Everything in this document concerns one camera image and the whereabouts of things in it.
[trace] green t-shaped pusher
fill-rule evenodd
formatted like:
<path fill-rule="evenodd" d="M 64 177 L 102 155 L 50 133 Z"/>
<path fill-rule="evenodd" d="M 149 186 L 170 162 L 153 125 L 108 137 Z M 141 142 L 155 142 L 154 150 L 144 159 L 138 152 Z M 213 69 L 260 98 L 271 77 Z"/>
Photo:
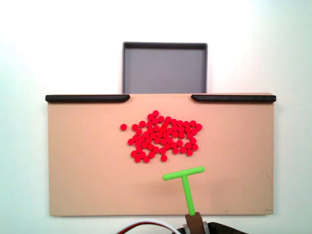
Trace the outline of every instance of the green t-shaped pusher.
<path fill-rule="evenodd" d="M 195 208 L 194 208 L 194 203 L 193 203 L 193 199 L 192 199 L 189 179 L 187 176 L 197 174 L 197 173 L 201 173 L 204 171 L 205 171 L 204 167 L 195 167 L 195 168 L 190 168 L 190 169 L 186 169 L 186 170 L 179 171 L 179 172 L 172 172 L 172 173 L 164 174 L 162 176 L 163 180 L 176 179 L 176 178 L 182 179 L 182 184 L 183 184 L 184 193 L 185 193 L 185 199 L 186 199 L 186 203 L 187 203 L 187 208 L 189 209 L 190 216 L 195 215 Z"/>

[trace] red bead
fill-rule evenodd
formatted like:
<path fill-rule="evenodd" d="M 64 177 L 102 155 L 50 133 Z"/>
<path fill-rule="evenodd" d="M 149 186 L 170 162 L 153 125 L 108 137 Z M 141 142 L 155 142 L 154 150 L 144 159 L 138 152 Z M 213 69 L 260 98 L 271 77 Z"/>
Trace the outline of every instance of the red bead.
<path fill-rule="evenodd" d="M 178 126 L 176 126 L 176 125 L 172 126 L 173 131 L 177 131 L 178 129 L 179 129 Z"/>
<path fill-rule="evenodd" d="M 139 154 L 139 156 L 140 156 L 140 158 L 144 158 L 144 157 L 146 156 L 146 153 L 145 153 L 145 152 L 141 152 L 141 153 Z"/>
<path fill-rule="evenodd" d="M 158 132 L 160 127 L 158 125 L 155 125 L 153 129 L 154 129 L 154 132 Z"/>
<path fill-rule="evenodd" d="M 192 150 L 194 151 L 198 150 L 198 145 L 197 144 L 192 145 Z"/>
<path fill-rule="evenodd" d="M 157 133 L 156 133 L 156 136 L 159 137 L 159 138 L 161 138 L 161 137 L 162 137 L 162 132 L 157 132 Z"/>
<path fill-rule="evenodd" d="M 144 137 L 144 136 L 140 136 L 140 137 L 138 138 L 138 140 L 141 141 L 141 142 L 144 142 L 144 141 L 145 141 L 145 137 Z"/>
<path fill-rule="evenodd" d="M 141 143 L 141 141 L 136 141 L 135 146 L 136 146 L 136 147 L 140 147 L 140 146 L 141 146 L 141 144 L 142 144 L 142 143 Z"/>
<path fill-rule="evenodd" d="M 193 133 L 188 133 L 188 134 L 186 135 L 186 137 L 187 137 L 188 139 L 193 138 Z"/>
<path fill-rule="evenodd" d="M 147 147 L 150 151 L 154 149 L 154 145 L 153 144 L 149 144 Z"/>
<path fill-rule="evenodd" d="M 178 125 L 179 127 L 183 126 L 183 121 L 182 121 L 182 120 L 178 120 L 177 125 Z"/>
<path fill-rule="evenodd" d="M 148 120 L 152 120 L 153 118 L 154 118 L 153 114 L 149 114 L 149 115 L 147 116 L 147 119 L 148 119 Z"/>
<path fill-rule="evenodd" d="M 153 122 L 148 121 L 148 122 L 146 123 L 146 126 L 147 126 L 148 128 L 152 127 L 152 126 L 153 126 Z"/>
<path fill-rule="evenodd" d="M 175 142 L 172 142 L 172 143 L 170 144 L 170 147 L 173 148 L 173 149 L 176 148 L 176 143 L 175 143 Z"/>
<path fill-rule="evenodd" d="M 167 131 L 168 134 L 171 134 L 171 133 L 173 132 L 173 131 L 172 131 L 172 128 L 167 128 L 166 131 Z"/>
<path fill-rule="evenodd" d="M 182 147 L 180 148 L 180 153 L 184 154 L 185 152 L 186 152 L 186 148 L 182 146 Z"/>
<path fill-rule="evenodd" d="M 181 146 L 183 145 L 183 141 L 182 141 L 182 140 L 177 140 L 177 141 L 176 141 L 176 145 L 177 145 L 178 147 L 181 147 Z"/>
<path fill-rule="evenodd" d="M 157 153 L 159 152 L 159 147 L 158 147 L 158 146 L 155 146 L 155 147 L 153 148 L 153 151 L 154 151 L 155 154 L 157 154 Z"/>
<path fill-rule="evenodd" d="M 150 152 L 148 153 L 148 157 L 150 157 L 150 158 L 155 157 L 155 153 L 154 153 L 153 151 L 150 151 Z"/>
<path fill-rule="evenodd" d="M 166 131 L 166 128 L 161 127 L 159 131 L 160 131 L 161 133 L 164 133 L 164 132 Z"/>
<path fill-rule="evenodd" d="M 133 145 L 135 143 L 135 141 L 132 139 L 132 138 L 130 138 L 129 140 L 128 140 L 128 144 L 129 145 Z"/>
<path fill-rule="evenodd" d="M 162 162 L 165 162 L 165 161 L 167 161 L 167 156 L 166 155 L 162 155 L 161 157 L 160 157 L 160 160 L 162 161 Z"/>
<path fill-rule="evenodd" d="M 179 129 L 178 129 L 178 131 L 179 131 L 179 133 L 183 133 L 184 132 L 184 127 L 179 127 Z"/>
<path fill-rule="evenodd" d="M 162 145 L 165 145 L 165 144 L 167 144 L 167 141 L 166 141 L 165 138 L 162 138 L 162 139 L 160 140 L 160 143 L 161 143 Z"/>
<path fill-rule="evenodd" d="M 197 140 L 193 137 L 193 138 L 191 138 L 190 142 L 191 142 L 191 144 L 194 145 L 194 144 L 196 144 Z"/>
<path fill-rule="evenodd" d="M 134 135 L 132 138 L 134 141 L 138 141 L 138 135 Z"/>
<path fill-rule="evenodd" d="M 185 131 L 186 133 L 190 133 L 190 132 L 191 132 L 191 128 L 190 128 L 190 127 L 187 127 L 187 128 L 184 129 L 184 131 Z"/>
<path fill-rule="evenodd" d="M 187 154 L 187 156 L 192 156 L 192 155 L 193 155 L 193 151 L 192 151 L 192 150 L 188 150 L 188 151 L 186 152 L 186 154 Z"/>
<path fill-rule="evenodd" d="M 195 120 L 192 120 L 192 121 L 190 122 L 190 126 L 191 126 L 191 127 L 195 127 L 195 126 L 196 126 L 196 121 L 195 121 Z"/>
<path fill-rule="evenodd" d="M 147 142 L 143 142 L 143 143 L 142 143 L 142 148 L 143 148 L 143 149 L 147 149 L 147 147 L 148 147 L 148 143 L 147 143 Z"/>
<path fill-rule="evenodd" d="M 136 151 L 137 151 L 138 153 L 141 153 L 142 150 L 143 150 L 143 149 L 142 149 L 141 147 L 137 147 L 137 148 L 136 148 Z"/>
<path fill-rule="evenodd" d="M 179 149 L 178 149 L 178 148 L 173 148 L 172 151 L 174 152 L 175 155 L 176 155 L 177 153 L 179 153 Z"/>
<path fill-rule="evenodd" d="M 131 157 L 136 157 L 137 156 L 137 152 L 135 151 L 135 150 L 133 150 L 132 152 L 131 152 Z"/>
<path fill-rule="evenodd" d="M 148 138 L 148 137 L 150 136 L 150 134 L 149 134 L 148 132 L 144 132 L 144 133 L 143 133 L 143 136 L 144 136 L 145 138 Z"/>
<path fill-rule="evenodd" d="M 165 121 L 164 116 L 159 116 L 159 117 L 158 117 L 158 122 L 159 122 L 159 123 L 162 123 L 163 121 Z"/>
<path fill-rule="evenodd" d="M 179 135 L 179 133 L 177 131 L 172 132 L 172 137 L 177 137 L 178 135 Z"/>
<path fill-rule="evenodd" d="M 156 133 L 151 133 L 150 137 L 154 140 L 156 138 Z"/>
<path fill-rule="evenodd" d="M 167 151 L 165 148 L 160 148 L 159 152 L 160 154 L 164 155 Z"/>
<path fill-rule="evenodd" d="M 166 149 L 166 150 L 171 149 L 170 144 L 165 144 L 164 146 L 165 146 L 165 149 Z"/>
<path fill-rule="evenodd" d="M 137 131 L 136 131 L 136 134 L 139 136 L 139 135 L 141 135 L 143 133 L 143 131 L 142 131 L 142 129 L 138 129 Z"/>
<path fill-rule="evenodd" d="M 120 126 L 120 129 L 121 129 L 122 131 L 125 131 L 125 130 L 127 129 L 127 124 L 122 124 L 122 125 Z"/>
<path fill-rule="evenodd" d="M 145 121 L 142 120 L 142 121 L 140 121 L 140 123 L 138 123 L 138 125 L 140 128 L 144 128 L 146 123 L 145 123 Z"/>
<path fill-rule="evenodd" d="M 143 160 L 144 160 L 145 163 L 148 163 L 150 161 L 150 157 L 145 156 Z"/>
<path fill-rule="evenodd" d="M 135 162 L 136 162 L 136 163 L 141 162 L 141 157 L 140 157 L 140 156 L 136 156 L 136 157 L 135 157 Z"/>
<path fill-rule="evenodd" d="M 184 133 L 179 133 L 179 138 L 183 139 L 185 137 Z"/>
<path fill-rule="evenodd" d="M 168 138 L 167 138 L 167 142 L 168 142 L 169 144 L 171 144 L 171 143 L 173 142 L 172 137 L 168 137 Z"/>
<path fill-rule="evenodd" d="M 164 133 L 164 134 L 162 135 L 162 137 L 165 138 L 165 139 L 167 139 L 167 138 L 169 137 L 169 134 L 168 134 L 168 133 Z"/>
<path fill-rule="evenodd" d="M 190 126 L 189 121 L 184 121 L 184 122 L 183 122 L 183 126 L 186 127 L 186 128 L 189 127 L 189 126 Z"/>
<path fill-rule="evenodd" d="M 196 135 L 198 133 L 198 130 L 196 128 L 193 128 L 192 133 L 193 133 L 193 135 Z"/>
<path fill-rule="evenodd" d="M 187 148 L 188 150 L 192 147 L 192 144 L 187 142 L 185 143 L 185 148 Z"/>
<path fill-rule="evenodd" d="M 172 124 L 172 125 L 176 125 L 176 123 L 177 123 L 177 120 L 176 120 L 175 118 L 173 118 L 173 119 L 171 120 L 171 124 Z"/>
<path fill-rule="evenodd" d="M 159 143 L 160 143 L 160 138 L 159 138 L 159 137 L 156 137 L 155 140 L 154 140 L 154 142 L 155 142 L 156 144 L 159 144 Z"/>
<path fill-rule="evenodd" d="M 136 131 L 137 129 L 138 129 L 138 125 L 137 124 L 132 125 L 132 130 L 133 131 Z"/>
<path fill-rule="evenodd" d="M 157 117 L 159 115 L 159 111 L 153 111 L 153 116 Z"/>
<path fill-rule="evenodd" d="M 167 128 L 167 127 L 168 127 L 168 125 L 169 125 L 169 123 L 168 123 L 168 122 L 164 122 L 164 123 L 162 124 L 162 127 Z"/>
<path fill-rule="evenodd" d="M 198 124 L 196 125 L 196 129 L 197 129 L 197 130 L 200 131 L 202 128 L 203 128 L 203 126 L 202 126 L 200 123 L 198 123 Z"/>
<path fill-rule="evenodd" d="M 171 122 L 171 117 L 167 116 L 166 117 L 166 122 L 170 123 Z"/>

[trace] red ball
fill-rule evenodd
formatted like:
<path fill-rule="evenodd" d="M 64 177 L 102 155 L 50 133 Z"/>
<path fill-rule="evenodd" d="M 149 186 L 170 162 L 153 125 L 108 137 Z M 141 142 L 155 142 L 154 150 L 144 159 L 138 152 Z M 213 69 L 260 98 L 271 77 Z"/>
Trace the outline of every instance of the red ball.
<path fill-rule="evenodd" d="M 159 111 L 153 111 L 153 116 L 157 117 L 159 115 Z"/>
<path fill-rule="evenodd" d="M 202 126 L 200 123 L 198 123 L 198 124 L 196 125 L 196 129 L 197 129 L 197 130 L 200 131 L 202 128 L 203 128 L 203 126 Z"/>
<path fill-rule="evenodd" d="M 150 157 L 145 156 L 143 160 L 144 160 L 145 163 L 148 163 L 150 161 Z"/>
<path fill-rule="evenodd" d="M 164 155 L 167 151 L 165 148 L 160 148 L 159 152 L 160 154 Z"/>
<path fill-rule="evenodd" d="M 171 135 L 172 135 L 172 137 L 177 137 L 179 135 L 179 133 L 177 131 L 173 131 Z"/>
<path fill-rule="evenodd" d="M 137 131 L 136 131 L 136 134 L 139 136 L 139 135 L 141 135 L 143 133 L 143 131 L 142 131 L 142 129 L 138 129 Z"/>
<path fill-rule="evenodd" d="M 136 157 L 137 156 L 137 152 L 135 151 L 135 150 L 133 150 L 132 152 L 131 152 L 131 157 Z"/>
<path fill-rule="evenodd" d="M 122 124 L 122 125 L 120 126 L 120 129 L 121 129 L 122 131 L 125 131 L 125 130 L 127 129 L 127 124 Z"/>
<path fill-rule="evenodd" d="M 189 150 L 191 147 L 192 147 L 192 144 L 191 144 L 191 143 L 187 142 L 187 143 L 185 144 L 185 148 L 187 148 L 188 150 Z"/>
<path fill-rule="evenodd" d="M 135 157 L 135 162 L 136 162 L 136 163 L 141 162 L 141 157 L 140 157 L 140 156 L 136 156 L 136 157 Z"/>
<path fill-rule="evenodd" d="M 182 140 L 177 140 L 177 141 L 176 141 L 176 145 L 177 145 L 178 147 L 181 147 L 181 146 L 183 145 L 183 141 L 182 141 Z"/>
<path fill-rule="evenodd" d="M 179 149 L 178 148 L 173 148 L 172 149 L 173 153 L 176 155 L 177 153 L 179 153 Z"/>
<path fill-rule="evenodd" d="M 160 157 L 160 160 L 162 161 L 162 162 L 165 162 L 165 161 L 167 161 L 167 156 L 166 155 L 162 155 L 161 157 Z"/>
<path fill-rule="evenodd" d="M 172 124 L 172 125 L 176 125 L 176 123 L 177 123 L 177 120 L 176 120 L 175 118 L 173 118 L 173 119 L 171 120 L 171 124 Z"/>
<path fill-rule="evenodd" d="M 190 126 L 191 126 L 191 127 L 195 127 L 195 126 L 196 126 L 196 121 L 195 121 L 195 120 L 192 120 L 192 121 L 190 122 Z"/>
<path fill-rule="evenodd" d="M 159 117 L 158 117 L 158 122 L 159 122 L 159 123 L 162 123 L 163 121 L 165 121 L 164 116 L 159 116 Z"/>
<path fill-rule="evenodd" d="M 155 153 L 154 153 L 153 151 L 150 151 L 150 152 L 148 153 L 148 157 L 150 157 L 150 158 L 155 157 Z"/>
<path fill-rule="evenodd" d="M 140 147 L 141 144 L 142 144 L 141 141 L 136 141 L 135 146 L 136 146 L 136 147 Z"/>
<path fill-rule="evenodd" d="M 177 125 L 178 125 L 179 127 L 183 126 L 183 121 L 182 121 L 182 120 L 178 120 Z"/>
<path fill-rule="evenodd" d="M 197 144 L 192 145 L 192 150 L 194 151 L 198 150 L 198 145 Z"/>
<path fill-rule="evenodd" d="M 191 139 L 191 138 L 193 138 L 193 133 L 188 133 L 186 136 L 188 139 Z"/>
<path fill-rule="evenodd" d="M 179 133 L 179 138 L 183 139 L 185 137 L 184 133 Z"/>
<path fill-rule="evenodd" d="M 158 147 L 158 146 L 155 146 L 155 147 L 153 148 L 153 151 L 154 151 L 155 154 L 157 154 L 157 153 L 159 152 L 159 147 Z"/>
<path fill-rule="evenodd" d="M 180 153 L 184 154 L 185 152 L 186 152 L 186 148 L 182 146 L 182 147 L 180 148 Z"/>
<path fill-rule="evenodd" d="M 193 137 L 193 138 L 191 138 L 190 142 L 191 142 L 191 144 L 194 145 L 194 144 L 196 144 L 197 140 Z"/>
<path fill-rule="evenodd" d="M 186 154 L 187 154 L 187 156 L 192 156 L 192 155 L 193 155 L 193 151 L 192 151 L 192 150 L 188 150 L 188 151 L 186 152 Z"/>
<path fill-rule="evenodd" d="M 137 124 L 132 125 L 132 130 L 133 131 L 136 131 L 137 129 L 138 129 L 138 125 Z"/>
<path fill-rule="evenodd" d="M 136 148 L 136 151 L 137 151 L 138 153 L 141 153 L 142 150 L 143 150 L 143 149 L 142 149 L 141 147 L 137 147 L 137 148 Z"/>
<path fill-rule="evenodd" d="M 140 121 L 140 123 L 138 123 L 138 125 L 140 126 L 140 128 L 144 128 L 146 123 L 145 123 L 145 121 L 142 120 L 142 121 Z"/>
<path fill-rule="evenodd" d="M 154 118 L 153 114 L 149 114 L 149 115 L 147 116 L 147 119 L 148 119 L 148 120 L 152 120 L 153 118 Z"/>
<path fill-rule="evenodd" d="M 135 141 L 132 139 L 132 138 L 130 138 L 129 140 L 128 140 L 128 144 L 129 145 L 133 145 L 135 143 Z"/>
<path fill-rule="evenodd" d="M 146 123 L 146 126 L 147 126 L 148 128 L 152 127 L 152 126 L 153 126 L 153 122 L 148 121 L 148 122 Z"/>

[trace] black rubber strip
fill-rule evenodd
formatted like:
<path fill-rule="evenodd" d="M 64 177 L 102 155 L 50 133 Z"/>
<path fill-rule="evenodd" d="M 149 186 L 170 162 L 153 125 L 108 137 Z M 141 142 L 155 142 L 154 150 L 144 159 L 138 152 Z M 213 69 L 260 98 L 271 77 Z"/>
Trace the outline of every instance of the black rubber strip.
<path fill-rule="evenodd" d="M 46 95 L 49 103 L 122 103 L 129 100 L 129 94 L 117 95 Z"/>
<path fill-rule="evenodd" d="M 274 95 L 201 95 L 193 94 L 192 99 L 198 102 L 252 102 L 272 103 L 276 101 Z"/>

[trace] white cable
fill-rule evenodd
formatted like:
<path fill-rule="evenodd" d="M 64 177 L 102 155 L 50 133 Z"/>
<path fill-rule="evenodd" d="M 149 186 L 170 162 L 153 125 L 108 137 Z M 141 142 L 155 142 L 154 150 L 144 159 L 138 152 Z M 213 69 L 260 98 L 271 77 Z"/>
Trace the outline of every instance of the white cable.
<path fill-rule="evenodd" d="M 158 221 L 158 220 L 155 220 L 155 219 L 140 219 L 138 221 L 135 221 L 133 223 L 130 223 L 129 225 L 123 227 L 122 229 L 120 229 L 118 232 L 116 233 L 120 233 L 121 231 L 125 230 L 126 228 L 129 228 L 135 224 L 138 224 L 138 223 L 143 223 L 143 222 L 149 222 L 149 223 L 155 223 L 155 224 L 160 224 L 162 226 L 165 226 L 166 228 L 170 229 L 173 233 L 175 234 L 181 234 L 177 229 L 175 229 L 173 226 L 171 226 L 170 224 L 167 224 L 167 223 L 164 223 L 164 222 L 161 222 L 161 221 Z"/>

